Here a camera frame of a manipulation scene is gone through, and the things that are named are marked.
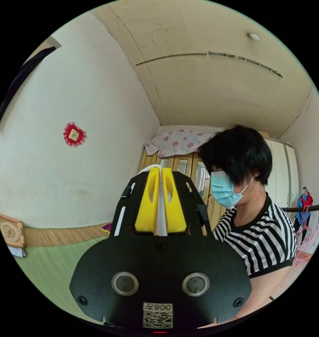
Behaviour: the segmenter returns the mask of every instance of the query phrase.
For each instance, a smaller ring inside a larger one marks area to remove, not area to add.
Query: white strap
[[[157,212],[157,225],[156,225],[156,235],[158,236],[168,236],[167,232],[167,222],[165,219],[165,205],[164,205],[164,187],[163,187],[163,178],[162,178],[162,166],[161,165],[150,165],[140,171],[149,172],[151,168],[159,168],[159,188],[158,188],[158,212]]]

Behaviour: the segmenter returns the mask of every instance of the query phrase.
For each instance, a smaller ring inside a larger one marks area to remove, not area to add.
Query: glass panel
[[[208,175],[205,165],[199,161],[197,165],[196,188],[201,197],[203,197],[205,179],[208,178]]]
[[[162,167],[168,167],[168,165],[169,165],[169,159],[161,159]]]
[[[178,164],[178,172],[181,172],[183,174],[186,174],[186,166],[188,164],[188,160],[187,159],[181,159],[179,161],[179,164]]]

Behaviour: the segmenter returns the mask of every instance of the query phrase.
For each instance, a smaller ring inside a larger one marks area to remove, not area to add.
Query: screw
[[[233,302],[233,306],[235,308],[238,308],[239,306],[241,306],[244,302],[244,298],[243,297],[238,297],[234,302]]]
[[[165,250],[166,247],[167,247],[167,245],[164,242],[156,242],[156,244],[155,244],[155,248],[160,252]]]
[[[78,296],[78,302],[81,305],[87,305],[88,304],[87,300],[83,296]]]

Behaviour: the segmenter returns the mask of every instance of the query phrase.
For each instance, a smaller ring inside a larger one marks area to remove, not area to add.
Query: ceiling
[[[126,53],[162,125],[239,123],[278,138],[307,101],[311,80],[297,59],[262,26],[227,7],[204,0],[119,0],[92,12]],[[248,58],[282,77],[209,52]],[[190,53],[199,55],[149,61]]]

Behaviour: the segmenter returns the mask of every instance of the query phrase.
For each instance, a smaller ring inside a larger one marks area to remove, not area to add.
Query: yellow part
[[[162,168],[162,178],[164,189],[165,219],[167,221],[168,234],[185,232],[186,222],[172,170],[167,167]]]
[[[160,169],[158,167],[152,167],[149,170],[147,183],[136,218],[135,229],[137,232],[156,233],[159,185]]]

